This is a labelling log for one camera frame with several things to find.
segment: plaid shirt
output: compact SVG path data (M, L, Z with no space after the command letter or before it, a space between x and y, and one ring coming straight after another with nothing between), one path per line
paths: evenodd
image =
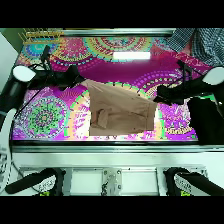
M167 43L180 52L192 35L192 56L214 67L224 66L224 28L177 28Z

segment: colorful tablecloth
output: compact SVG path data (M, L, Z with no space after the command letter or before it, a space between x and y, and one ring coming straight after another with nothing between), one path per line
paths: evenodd
M180 59L202 73L208 65L185 54L173 52L165 38L152 37L64 37L51 44L51 64L55 71L78 66L88 79L139 91L143 97L156 96L158 85L171 83L182 76ZM17 64L40 62L45 45L24 46ZM149 60L115 60L113 52L150 52ZM26 103L36 91L27 91ZM189 127L190 114L183 106L158 104L154 131L126 136L89 136L89 93L79 85L60 91L45 88L23 110L15 122L14 140L51 141L192 141L197 136Z

